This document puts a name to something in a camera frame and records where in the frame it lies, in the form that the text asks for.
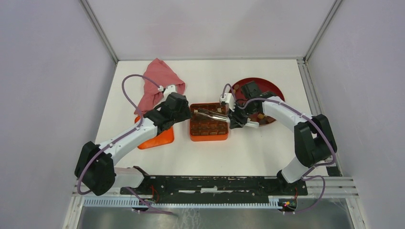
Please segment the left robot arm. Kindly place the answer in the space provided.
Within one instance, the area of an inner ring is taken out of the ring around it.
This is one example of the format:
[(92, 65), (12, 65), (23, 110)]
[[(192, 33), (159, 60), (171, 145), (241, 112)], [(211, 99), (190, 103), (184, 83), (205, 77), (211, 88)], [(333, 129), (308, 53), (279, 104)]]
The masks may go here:
[(78, 194), (101, 196), (113, 187), (130, 187), (141, 195), (147, 193), (150, 181), (145, 178), (146, 173), (137, 167), (117, 167), (117, 163), (139, 145), (190, 118), (186, 96), (172, 92), (121, 135), (100, 144), (85, 143), (75, 168)]

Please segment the silver white-handled tongs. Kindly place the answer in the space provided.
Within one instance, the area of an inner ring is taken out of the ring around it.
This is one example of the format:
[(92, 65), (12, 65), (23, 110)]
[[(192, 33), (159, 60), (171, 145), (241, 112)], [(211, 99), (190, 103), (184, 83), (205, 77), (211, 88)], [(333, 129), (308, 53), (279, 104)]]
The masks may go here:
[(218, 112), (214, 112), (214, 111), (210, 111), (210, 110), (202, 109), (202, 108), (199, 108), (197, 110), (198, 110), (198, 113), (196, 113), (196, 114), (193, 111), (194, 115), (198, 115), (198, 116), (208, 118), (208, 119), (213, 119), (216, 121), (224, 121), (229, 124), (228, 116), (225, 114), (220, 114)]

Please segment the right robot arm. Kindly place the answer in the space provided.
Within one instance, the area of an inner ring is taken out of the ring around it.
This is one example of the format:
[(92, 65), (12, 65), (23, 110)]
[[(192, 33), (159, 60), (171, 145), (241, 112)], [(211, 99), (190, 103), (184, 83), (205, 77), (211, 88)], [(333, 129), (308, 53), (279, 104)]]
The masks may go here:
[(241, 87), (244, 100), (238, 101), (233, 92), (222, 92), (221, 105), (226, 105), (230, 129), (258, 127), (250, 120), (253, 114), (269, 116), (294, 134), (295, 156), (277, 173), (276, 189), (287, 195), (295, 189), (295, 182), (321, 166), (336, 162), (337, 145), (328, 118), (298, 111), (271, 91), (263, 92), (254, 82)]

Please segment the orange chocolate box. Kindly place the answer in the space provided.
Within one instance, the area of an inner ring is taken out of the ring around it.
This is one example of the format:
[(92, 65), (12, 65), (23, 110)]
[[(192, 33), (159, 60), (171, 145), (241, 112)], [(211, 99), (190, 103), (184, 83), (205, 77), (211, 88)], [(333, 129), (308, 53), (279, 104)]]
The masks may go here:
[(222, 111), (218, 113), (226, 115), (226, 108), (225, 106), (221, 106), (220, 103), (191, 104), (192, 117), (189, 121), (190, 139), (194, 142), (226, 140), (229, 135), (228, 123), (193, 114), (193, 111), (199, 108), (214, 112), (218, 112), (217, 108), (221, 108)]

